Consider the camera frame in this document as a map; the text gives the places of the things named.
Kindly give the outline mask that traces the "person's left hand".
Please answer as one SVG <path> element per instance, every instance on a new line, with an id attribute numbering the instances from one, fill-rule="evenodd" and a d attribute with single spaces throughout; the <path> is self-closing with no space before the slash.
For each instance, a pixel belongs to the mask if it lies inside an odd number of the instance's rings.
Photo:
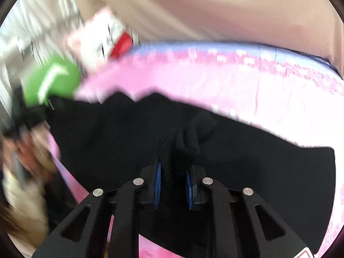
<path id="1" fill-rule="evenodd" d="M 20 139 L 5 137 L 3 159 L 5 167 L 21 183 L 25 183 L 30 178 L 48 181 L 56 172 L 49 150 L 29 133 L 24 134 Z"/>

